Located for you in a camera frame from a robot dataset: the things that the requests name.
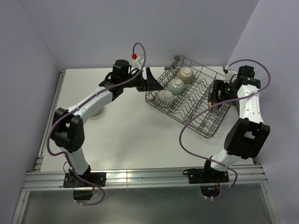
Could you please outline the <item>light green bowl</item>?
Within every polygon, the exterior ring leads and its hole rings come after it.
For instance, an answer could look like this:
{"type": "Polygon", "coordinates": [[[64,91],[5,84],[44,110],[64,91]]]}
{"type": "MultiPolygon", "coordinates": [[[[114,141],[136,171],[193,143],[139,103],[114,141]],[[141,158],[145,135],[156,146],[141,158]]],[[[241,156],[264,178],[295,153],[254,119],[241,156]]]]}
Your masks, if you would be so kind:
{"type": "Polygon", "coordinates": [[[179,78],[174,78],[168,83],[167,89],[174,95],[180,95],[185,89],[185,83],[179,78]]]}

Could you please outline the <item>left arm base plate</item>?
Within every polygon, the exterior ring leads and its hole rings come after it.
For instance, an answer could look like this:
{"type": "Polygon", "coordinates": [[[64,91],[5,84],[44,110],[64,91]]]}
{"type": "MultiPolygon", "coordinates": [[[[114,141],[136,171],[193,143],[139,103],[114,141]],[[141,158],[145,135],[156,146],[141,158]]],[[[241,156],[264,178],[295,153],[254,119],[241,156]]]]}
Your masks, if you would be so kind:
{"type": "MultiPolygon", "coordinates": [[[[104,187],[106,182],[105,172],[91,172],[87,175],[83,175],[81,178],[88,182],[96,184],[97,186],[104,187]]],[[[64,188],[79,188],[79,187],[92,187],[92,185],[78,179],[73,173],[66,173],[64,177],[64,188]]]]}

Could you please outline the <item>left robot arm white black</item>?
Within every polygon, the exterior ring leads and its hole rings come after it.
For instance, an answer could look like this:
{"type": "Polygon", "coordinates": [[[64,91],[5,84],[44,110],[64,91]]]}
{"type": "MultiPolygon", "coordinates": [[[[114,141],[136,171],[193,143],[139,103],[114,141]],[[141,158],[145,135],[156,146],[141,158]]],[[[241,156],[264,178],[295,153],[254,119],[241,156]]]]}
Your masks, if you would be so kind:
{"type": "Polygon", "coordinates": [[[116,100],[125,88],[136,88],[139,92],[163,89],[150,68],[144,65],[144,56],[135,56],[132,65],[123,59],[116,60],[112,71],[92,94],[68,109],[56,109],[48,139],[61,148],[61,154],[65,155],[70,165],[70,174],[79,186],[92,185],[91,167],[82,150],[86,121],[116,100]]]}

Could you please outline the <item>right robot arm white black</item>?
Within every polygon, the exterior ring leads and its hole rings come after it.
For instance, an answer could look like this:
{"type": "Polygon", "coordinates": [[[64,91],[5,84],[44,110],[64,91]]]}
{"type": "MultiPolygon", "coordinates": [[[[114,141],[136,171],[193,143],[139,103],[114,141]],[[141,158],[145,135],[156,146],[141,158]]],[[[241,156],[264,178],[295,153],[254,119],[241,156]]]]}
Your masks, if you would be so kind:
{"type": "Polygon", "coordinates": [[[225,79],[216,79],[208,94],[209,112],[220,109],[220,102],[238,99],[239,118],[227,134],[224,148],[205,162],[202,176],[207,182],[214,181],[234,163],[257,157],[270,134],[270,127],[260,112],[258,90],[261,85],[260,80],[254,78],[254,68],[244,65],[235,71],[226,66],[224,73],[225,79]]]}

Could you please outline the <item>white bowl striped outside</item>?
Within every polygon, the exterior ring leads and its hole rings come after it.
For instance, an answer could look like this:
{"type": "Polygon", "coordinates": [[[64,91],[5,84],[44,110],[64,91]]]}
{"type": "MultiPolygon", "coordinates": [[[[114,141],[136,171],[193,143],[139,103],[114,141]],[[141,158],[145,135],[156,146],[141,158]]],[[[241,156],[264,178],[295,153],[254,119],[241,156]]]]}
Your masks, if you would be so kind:
{"type": "Polygon", "coordinates": [[[175,101],[174,95],[169,90],[161,90],[157,95],[155,102],[162,107],[171,107],[175,101]]]}

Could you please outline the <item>red patterned bowl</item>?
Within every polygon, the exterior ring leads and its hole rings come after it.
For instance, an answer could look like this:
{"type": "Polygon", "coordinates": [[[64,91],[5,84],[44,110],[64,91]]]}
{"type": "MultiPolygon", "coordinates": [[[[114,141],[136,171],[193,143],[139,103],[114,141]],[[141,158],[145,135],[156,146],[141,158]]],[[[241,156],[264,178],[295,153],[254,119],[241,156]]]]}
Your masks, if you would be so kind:
{"type": "Polygon", "coordinates": [[[194,72],[189,67],[183,67],[177,72],[176,78],[181,79],[184,84],[191,84],[194,80],[194,72]]]}

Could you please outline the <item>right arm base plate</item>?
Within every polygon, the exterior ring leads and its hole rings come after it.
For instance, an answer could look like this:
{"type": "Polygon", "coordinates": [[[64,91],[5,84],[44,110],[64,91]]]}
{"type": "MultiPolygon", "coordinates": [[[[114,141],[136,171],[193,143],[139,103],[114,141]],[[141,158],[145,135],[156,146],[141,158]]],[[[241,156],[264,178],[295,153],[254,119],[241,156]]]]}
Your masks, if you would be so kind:
{"type": "Polygon", "coordinates": [[[189,168],[185,169],[182,174],[188,176],[188,181],[190,184],[229,182],[227,171],[210,172],[204,168],[189,168]]]}

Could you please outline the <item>plain white bowl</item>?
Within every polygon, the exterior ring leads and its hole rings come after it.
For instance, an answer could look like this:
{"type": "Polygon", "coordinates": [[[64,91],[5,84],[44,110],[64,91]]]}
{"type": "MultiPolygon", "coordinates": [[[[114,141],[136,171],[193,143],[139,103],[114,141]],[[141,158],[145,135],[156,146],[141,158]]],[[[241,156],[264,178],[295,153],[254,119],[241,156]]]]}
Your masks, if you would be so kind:
{"type": "Polygon", "coordinates": [[[102,109],[99,109],[94,115],[92,115],[93,117],[98,116],[102,113],[102,109]]]}

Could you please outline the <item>brown beige bowl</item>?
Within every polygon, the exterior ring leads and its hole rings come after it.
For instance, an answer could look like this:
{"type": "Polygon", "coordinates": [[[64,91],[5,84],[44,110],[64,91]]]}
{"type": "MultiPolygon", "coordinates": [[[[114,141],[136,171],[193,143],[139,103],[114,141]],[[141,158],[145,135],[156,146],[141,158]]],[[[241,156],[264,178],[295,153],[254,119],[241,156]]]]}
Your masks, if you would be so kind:
{"type": "Polygon", "coordinates": [[[216,106],[211,108],[213,105],[217,104],[218,102],[214,99],[212,92],[208,93],[208,108],[209,108],[209,112],[213,113],[213,112],[217,112],[221,106],[216,106]]]}

